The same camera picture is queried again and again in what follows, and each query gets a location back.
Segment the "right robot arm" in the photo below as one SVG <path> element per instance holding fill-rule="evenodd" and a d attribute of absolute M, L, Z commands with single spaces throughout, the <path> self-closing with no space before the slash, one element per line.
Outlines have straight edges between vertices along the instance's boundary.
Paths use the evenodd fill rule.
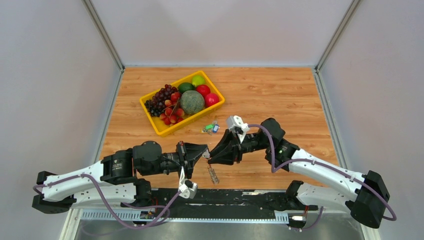
<path fill-rule="evenodd" d="M 210 151 L 208 164 L 231 166 L 240 163 L 244 154 L 264 150 L 272 173 L 284 170 L 324 184 L 320 187 L 301 180 L 292 181 L 285 192 L 290 208 L 315 205 L 343 211 L 373 229 L 378 229 L 382 220 L 397 220 L 389 205 L 389 191 L 379 173 L 352 171 L 313 156 L 286 140 L 286 132 L 274 118 L 261 124 L 247 124 L 234 115 L 226 123 L 228 129 Z"/>

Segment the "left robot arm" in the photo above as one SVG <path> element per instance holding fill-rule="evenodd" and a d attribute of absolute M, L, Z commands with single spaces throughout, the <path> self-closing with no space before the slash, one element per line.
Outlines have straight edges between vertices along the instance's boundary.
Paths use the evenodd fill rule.
<path fill-rule="evenodd" d="M 208 151 L 206 144 L 176 144 L 163 153 L 155 141 L 116 151 L 88 167 L 65 174 L 41 171 L 33 190 L 32 207 L 44 214 L 100 204 L 149 207 L 153 203 L 151 183 L 137 175 L 178 174 L 177 196 L 192 199 L 198 185 L 191 181 L 195 164 Z"/>

